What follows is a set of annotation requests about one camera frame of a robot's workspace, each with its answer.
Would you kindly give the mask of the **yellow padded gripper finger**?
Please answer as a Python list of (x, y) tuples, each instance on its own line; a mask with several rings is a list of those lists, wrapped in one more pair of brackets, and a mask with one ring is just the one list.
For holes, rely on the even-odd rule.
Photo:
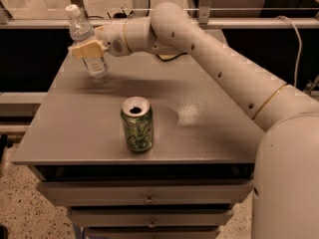
[(89, 40), (69, 47), (69, 52), (76, 58), (102, 58), (108, 47), (99, 40)]
[(104, 26), (99, 26), (99, 27), (96, 27), (94, 29), (94, 33), (95, 33), (97, 38), (101, 38), (102, 37), (102, 33), (103, 33), (104, 29), (105, 29)]

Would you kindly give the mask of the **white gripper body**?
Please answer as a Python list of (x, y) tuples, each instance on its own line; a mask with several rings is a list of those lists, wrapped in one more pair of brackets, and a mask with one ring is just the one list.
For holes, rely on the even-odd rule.
[(125, 37), (125, 21), (115, 21), (104, 26), (102, 41), (108, 48), (108, 52), (116, 57), (128, 56), (131, 51)]

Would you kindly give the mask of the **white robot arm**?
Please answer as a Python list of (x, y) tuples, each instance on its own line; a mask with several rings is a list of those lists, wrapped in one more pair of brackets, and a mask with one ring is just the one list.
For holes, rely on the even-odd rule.
[(188, 53), (265, 135), (254, 169), (252, 239), (319, 239), (319, 102), (206, 34), (178, 5), (158, 4), (146, 18), (96, 28), (71, 46), (78, 58), (113, 53)]

